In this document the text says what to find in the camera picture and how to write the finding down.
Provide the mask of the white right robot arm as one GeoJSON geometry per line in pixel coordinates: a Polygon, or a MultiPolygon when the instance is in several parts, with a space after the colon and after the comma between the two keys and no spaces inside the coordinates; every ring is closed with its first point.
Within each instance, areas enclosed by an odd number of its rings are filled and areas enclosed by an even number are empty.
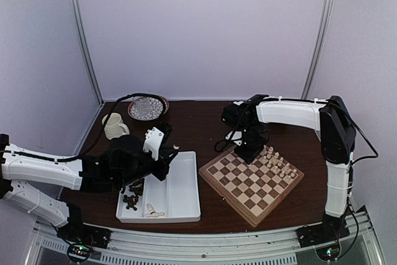
{"type": "Polygon", "coordinates": [[[331,241],[342,230],[352,185],[352,163],[356,129],[339,96],[326,100],[303,100],[257,94],[245,101],[233,101],[223,108],[221,121],[231,127],[227,144],[245,162],[251,162],[264,149],[266,124],[283,124],[319,132],[321,153],[326,162],[328,183],[323,221],[318,236],[331,241]]]}

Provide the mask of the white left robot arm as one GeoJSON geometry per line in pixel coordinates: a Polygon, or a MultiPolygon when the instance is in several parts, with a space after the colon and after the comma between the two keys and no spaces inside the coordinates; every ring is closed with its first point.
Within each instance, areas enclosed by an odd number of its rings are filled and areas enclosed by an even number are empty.
{"type": "Polygon", "coordinates": [[[30,181],[62,186],[73,191],[107,193],[123,189],[150,174],[165,180],[178,146],[166,146],[161,132],[144,141],[133,135],[114,138],[100,156],[39,155],[10,143],[1,135],[1,197],[17,202],[65,232],[75,242],[89,237],[81,210],[57,201],[29,185],[30,181]]]}

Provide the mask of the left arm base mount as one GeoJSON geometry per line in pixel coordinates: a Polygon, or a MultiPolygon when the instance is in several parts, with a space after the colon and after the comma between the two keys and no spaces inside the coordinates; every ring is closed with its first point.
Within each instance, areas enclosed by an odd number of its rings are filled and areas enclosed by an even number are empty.
{"type": "Polygon", "coordinates": [[[110,241],[111,231],[106,228],[99,228],[84,225],[81,230],[71,230],[66,227],[57,228],[57,235],[68,243],[78,243],[90,248],[106,249],[110,241]]]}

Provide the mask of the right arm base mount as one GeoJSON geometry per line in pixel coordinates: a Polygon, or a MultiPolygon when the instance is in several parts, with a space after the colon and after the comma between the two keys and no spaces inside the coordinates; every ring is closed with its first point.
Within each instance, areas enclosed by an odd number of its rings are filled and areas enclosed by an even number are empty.
{"type": "Polygon", "coordinates": [[[346,227],[336,230],[332,226],[324,224],[303,226],[297,229],[297,237],[301,248],[338,241],[338,239],[349,235],[350,231],[346,227]]]}

